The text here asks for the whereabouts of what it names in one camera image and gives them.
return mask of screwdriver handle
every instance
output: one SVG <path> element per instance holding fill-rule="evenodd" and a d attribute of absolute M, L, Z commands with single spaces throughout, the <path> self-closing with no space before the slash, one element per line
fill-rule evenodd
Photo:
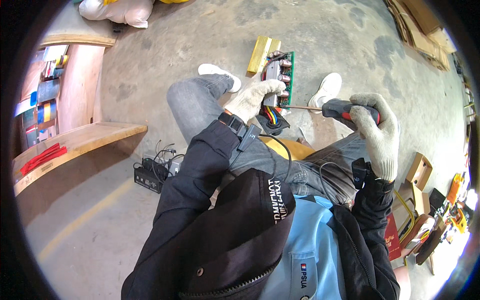
<path fill-rule="evenodd" d="M 353 104 L 350 101 L 341 100 L 338 98 L 333 98 L 329 100 L 327 103 L 322 105 L 322 115 L 326 118 L 342 118 L 345 120 L 352 121 L 350 117 L 350 110 L 354 106 L 359 106 L 357 104 Z M 375 124 L 378 125 L 380 123 L 380 114 L 376 109 L 370 106 L 360 105 L 372 116 L 372 119 L 375 121 Z"/>

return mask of hand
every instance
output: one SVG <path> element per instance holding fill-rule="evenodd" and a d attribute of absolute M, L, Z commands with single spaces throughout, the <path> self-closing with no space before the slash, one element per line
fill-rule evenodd
<path fill-rule="evenodd" d="M 283 90 L 285 90 L 285 83 L 277 79 L 254 82 L 233 100 L 228 101 L 223 108 L 237 115 L 247 124 L 248 120 L 258 115 L 266 94 Z"/>
<path fill-rule="evenodd" d="M 354 104 L 373 107 L 379 112 L 378 126 L 363 107 L 352 107 L 350 116 L 358 127 L 360 137 L 365 139 L 373 172 L 383 180 L 393 181 L 398 169 L 400 136 L 395 114 L 379 94 L 355 94 L 350 97 L 350 101 Z"/>

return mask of screwdriver shaft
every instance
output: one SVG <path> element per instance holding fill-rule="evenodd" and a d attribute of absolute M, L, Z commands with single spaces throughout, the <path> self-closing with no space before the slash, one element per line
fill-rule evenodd
<path fill-rule="evenodd" d="M 312 107 L 308 107 L 308 106 L 281 105 L 280 107 L 281 107 L 281 108 L 297 108 L 297 109 L 309 109 L 309 110 L 318 110 L 318 111 L 322 111 L 322 109 L 321 109 L 321 108 L 312 108 Z"/>

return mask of jeans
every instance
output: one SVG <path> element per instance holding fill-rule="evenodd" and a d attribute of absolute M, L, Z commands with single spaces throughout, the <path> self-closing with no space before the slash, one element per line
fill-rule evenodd
<path fill-rule="evenodd" d="M 218 104 L 218 99 L 232 86 L 233 79 L 230 77 L 211 74 L 183 80 L 172 84 L 168 89 L 168 105 L 188 144 L 192 137 L 199 134 L 224 111 Z M 330 199 L 333 204 L 349 205 L 357 192 L 350 179 L 351 163 L 360 157 L 364 157 L 365 161 L 370 160 L 365 149 L 365 141 L 354 132 L 303 160 L 292 161 L 288 178 L 285 178 L 288 160 L 271 150 L 261 140 L 255 139 L 243 153 L 233 151 L 230 172 L 237 176 L 250 168 L 255 168 L 282 179 L 290 185 L 296 195 L 321 196 Z M 332 164 L 325 165 L 321 172 L 324 188 L 319 168 L 326 162 L 339 165 L 349 178 L 338 170 L 338 167 Z M 234 176 L 230 173 L 225 175 L 222 185 L 233 179 Z"/>

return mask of capacitor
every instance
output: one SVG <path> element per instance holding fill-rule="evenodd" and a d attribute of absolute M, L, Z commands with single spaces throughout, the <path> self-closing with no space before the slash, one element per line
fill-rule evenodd
<path fill-rule="evenodd" d="M 292 62 L 288 60 L 279 60 L 278 64 L 284 68 L 290 68 L 292 66 Z"/>
<path fill-rule="evenodd" d="M 290 76 L 280 74 L 278 76 L 278 80 L 283 81 L 283 82 L 290 82 L 291 78 L 290 78 Z"/>
<path fill-rule="evenodd" d="M 281 97 L 281 98 L 286 98 L 290 95 L 290 93 L 288 91 L 281 91 L 279 93 L 277 93 L 277 96 Z"/>

